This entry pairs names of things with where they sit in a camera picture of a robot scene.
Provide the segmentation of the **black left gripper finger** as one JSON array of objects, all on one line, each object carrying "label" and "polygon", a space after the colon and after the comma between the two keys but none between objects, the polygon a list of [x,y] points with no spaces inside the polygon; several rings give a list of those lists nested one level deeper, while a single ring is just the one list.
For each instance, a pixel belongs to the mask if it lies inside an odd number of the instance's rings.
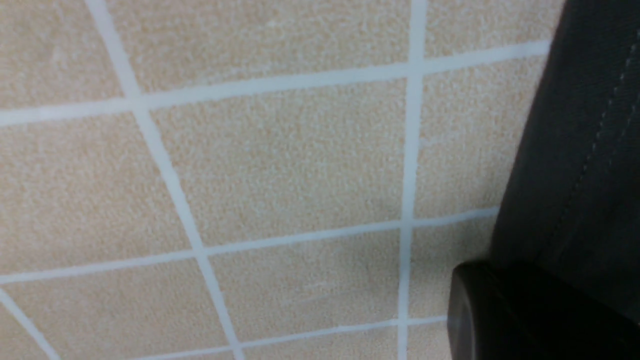
[{"label": "black left gripper finger", "polygon": [[446,330],[453,360],[640,357],[637,323],[530,264],[458,264]]}]

